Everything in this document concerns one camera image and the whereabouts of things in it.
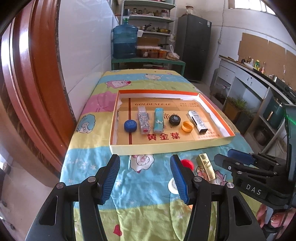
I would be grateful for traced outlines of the person's hand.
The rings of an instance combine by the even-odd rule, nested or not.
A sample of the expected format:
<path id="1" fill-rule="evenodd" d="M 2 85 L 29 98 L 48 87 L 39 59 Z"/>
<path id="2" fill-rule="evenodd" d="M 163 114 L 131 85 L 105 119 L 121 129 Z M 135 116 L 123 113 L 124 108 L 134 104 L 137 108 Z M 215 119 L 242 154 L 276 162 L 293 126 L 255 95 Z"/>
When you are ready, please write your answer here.
<path id="1" fill-rule="evenodd" d="M 259 222 L 260 227 L 263 227 L 264 225 L 266 212 L 267 212 L 267 206 L 264 204 L 261 204 L 256 214 L 256 219 Z M 287 228 L 287 226 L 289 225 L 289 223 L 291 222 L 294 215 L 295 215 L 295 208 L 291 208 L 288 212 L 279 212 L 279 213 L 273 214 L 270 220 L 271 226 L 274 228 L 277 228 L 282 225 L 283 231 L 281 231 L 280 233 L 283 233 Z"/>

